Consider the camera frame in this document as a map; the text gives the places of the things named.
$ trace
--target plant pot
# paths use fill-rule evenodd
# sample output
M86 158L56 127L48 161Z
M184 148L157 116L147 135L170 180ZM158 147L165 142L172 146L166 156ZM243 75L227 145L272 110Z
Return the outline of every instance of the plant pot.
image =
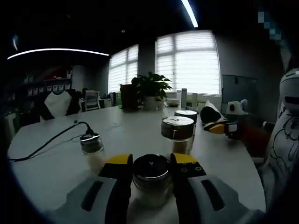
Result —
M164 108L164 101L156 101L157 110L162 111Z
M144 111L156 111L157 104L155 97L146 97L143 100L143 110Z

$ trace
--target ceiling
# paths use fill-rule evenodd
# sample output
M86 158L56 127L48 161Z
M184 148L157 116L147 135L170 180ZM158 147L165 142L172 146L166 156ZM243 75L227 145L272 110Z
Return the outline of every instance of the ceiling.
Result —
M189 0L198 29L234 35L259 33L253 3ZM7 56L31 49L71 48L115 54L128 46L170 33L194 29L181 0L100 1L69 5L9 7ZM16 51L12 38L17 37Z

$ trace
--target chair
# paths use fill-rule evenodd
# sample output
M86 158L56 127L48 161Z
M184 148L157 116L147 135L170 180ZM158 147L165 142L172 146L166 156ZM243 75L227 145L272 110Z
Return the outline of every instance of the chair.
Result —
M85 111L97 110L99 105L99 91L86 90L85 93Z
M60 94L53 94L52 92L39 94L32 113L40 117L40 120L49 120L76 114L79 111L78 93L75 90L66 90Z

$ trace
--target window blind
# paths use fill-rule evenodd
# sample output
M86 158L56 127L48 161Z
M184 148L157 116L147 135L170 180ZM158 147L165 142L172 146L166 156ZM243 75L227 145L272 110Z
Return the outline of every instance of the window blind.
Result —
M191 31L157 39L156 70L169 78L171 91L219 95L220 71L215 39L210 31Z
M108 92L119 92L121 84L130 84L137 75L138 45L111 57L108 73Z

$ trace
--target white bowl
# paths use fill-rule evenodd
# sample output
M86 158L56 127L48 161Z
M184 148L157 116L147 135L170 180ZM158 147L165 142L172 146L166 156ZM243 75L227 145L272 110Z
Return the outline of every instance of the white bowl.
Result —
M169 107L177 107L177 106L179 106L180 99L171 99L171 98L168 98L166 100L166 102L167 102L167 105Z

